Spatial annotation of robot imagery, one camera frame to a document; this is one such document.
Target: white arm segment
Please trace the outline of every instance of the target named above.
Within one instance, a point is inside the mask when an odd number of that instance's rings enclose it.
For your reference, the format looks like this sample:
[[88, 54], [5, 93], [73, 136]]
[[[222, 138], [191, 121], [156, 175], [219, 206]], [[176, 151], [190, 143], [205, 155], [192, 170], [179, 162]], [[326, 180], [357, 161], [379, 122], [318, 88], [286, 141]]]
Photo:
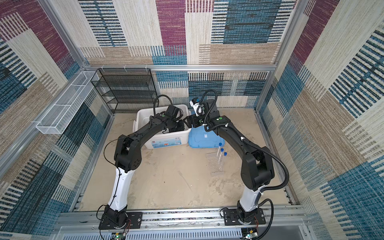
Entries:
[[120, 211], [127, 205], [129, 185], [131, 184], [131, 180], [135, 171], [136, 170], [130, 170], [128, 171], [128, 173], [125, 173], [123, 169], [116, 168], [115, 184], [113, 185], [111, 199], [108, 202], [108, 205], [111, 209]]
[[258, 207], [258, 203], [255, 203], [255, 201], [257, 199], [257, 195], [262, 194], [260, 193], [260, 190], [264, 187], [266, 187], [266, 185], [262, 185], [256, 191], [253, 191], [252, 189], [249, 189], [244, 186], [243, 195], [240, 198], [240, 205], [246, 212], [250, 212]]

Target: vented panel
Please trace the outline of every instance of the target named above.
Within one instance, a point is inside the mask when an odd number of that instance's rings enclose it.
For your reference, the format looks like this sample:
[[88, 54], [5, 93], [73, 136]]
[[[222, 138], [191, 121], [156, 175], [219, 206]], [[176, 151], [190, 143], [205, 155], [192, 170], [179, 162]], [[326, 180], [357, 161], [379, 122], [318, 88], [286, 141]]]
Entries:
[[[105, 240], [111, 239], [111, 233], [102, 233]], [[185, 240], [185, 239], [239, 239], [240, 228], [189, 229], [189, 230], [142, 230], [130, 232], [126, 240]], [[99, 233], [66, 233], [63, 240], [101, 240]]]

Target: black wire mesh shelf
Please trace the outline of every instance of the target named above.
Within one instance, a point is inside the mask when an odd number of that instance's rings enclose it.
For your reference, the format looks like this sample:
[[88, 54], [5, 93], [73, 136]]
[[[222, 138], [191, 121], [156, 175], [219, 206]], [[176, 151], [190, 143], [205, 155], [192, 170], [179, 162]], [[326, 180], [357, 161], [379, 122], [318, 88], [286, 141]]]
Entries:
[[157, 92], [150, 69], [99, 68], [95, 74], [99, 80], [92, 84], [113, 113], [137, 113], [153, 107]]

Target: white plastic storage box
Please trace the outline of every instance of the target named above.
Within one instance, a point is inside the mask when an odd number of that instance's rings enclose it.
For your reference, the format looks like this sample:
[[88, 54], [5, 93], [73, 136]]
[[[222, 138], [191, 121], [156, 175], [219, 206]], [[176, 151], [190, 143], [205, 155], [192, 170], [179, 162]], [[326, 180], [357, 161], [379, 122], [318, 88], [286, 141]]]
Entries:
[[[175, 106], [180, 108], [183, 111], [184, 114], [182, 119], [184, 119], [186, 116], [189, 116], [191, 114], [186, 105], [180, 104]], [[155, 110], [156, 110], [156, 113], [160, 113], [162, 111], [166, 111], [167, 108], [168, 106], [158, 107], [158, 108], [155, 108]], [[149, 123], [149, 116], [153, 116], [153, 108], [146, 108], [138, 111], [136, 121], [133, 121], [133, 132], [136, 132], [138, 129], [142, 128], [144, 125]], [[148, 149], [154, 149], [159, 147], [170, 147], [170, 146], [187, 144], [189, 132], [191, 131], [191, 129], [188, 128], [185, 124], [184, 124], [184, 127], [185, 127], [184, 128], [185, 130], [180, 132], [169, 132], [169, 133], [159, 132], [155, 136], [153, 136], [151, 139], [149, 139], [144, 145]]]

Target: robotic arm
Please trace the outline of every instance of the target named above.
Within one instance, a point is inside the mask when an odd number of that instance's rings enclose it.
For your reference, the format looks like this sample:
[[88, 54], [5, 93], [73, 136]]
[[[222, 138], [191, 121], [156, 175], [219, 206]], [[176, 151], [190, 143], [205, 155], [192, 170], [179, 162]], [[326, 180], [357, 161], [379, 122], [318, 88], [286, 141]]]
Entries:
[[[141, 147], [152, 136], [165, 128], [172, 132], [176, 131], [180, 124], [184, 127], [185, 120], [188, 127], [204, 125], [206, 131], [214, 131], [215, 134], [224, 138], [242, 159], [241, 178], [245, 187], [243, 195], [238, 201], [236, 211], [231, 213], [235, 215], [232, 218], [236, 219], [236, 221], [232, 221], [232, 225], [238, 225], [238, 223], [250, 224], [255, 216], [260, 214], [258, 200], [262, 192], [264, 190], [280, 189], [287, 185], [289, 174], [285, 165], [271, 154], [267, 147], [261, 148], [249, 141], [228, 117], [220, 115], [216, 107], [217, 95], [214, 90], [206, 91], [202, 99], [209, 91], [215, 93], [215, 99], [199, 102], [195, 98], [190, 102], [195, 109], [195, 115], [188, 116], [180, 121], [182, 115], [177, 117], [179, 109], [170, 105], [167, 111], [154, 114], [149, 123], [138, 131], [128, 136], [121, 135], [118, 138], [114, 154], [116, 166], [115, 191], [112, 193], [108, 205], [105, 206], [99, 229], [121, 229], [126, 227], [128, 221], [128, 215], [126, 214], [127, 195], [133, 173], [141, 163]], [[285, 181], [276, 187], [266, 187], [275, 176], [272, 158], [282, 166], [286, 173]]]

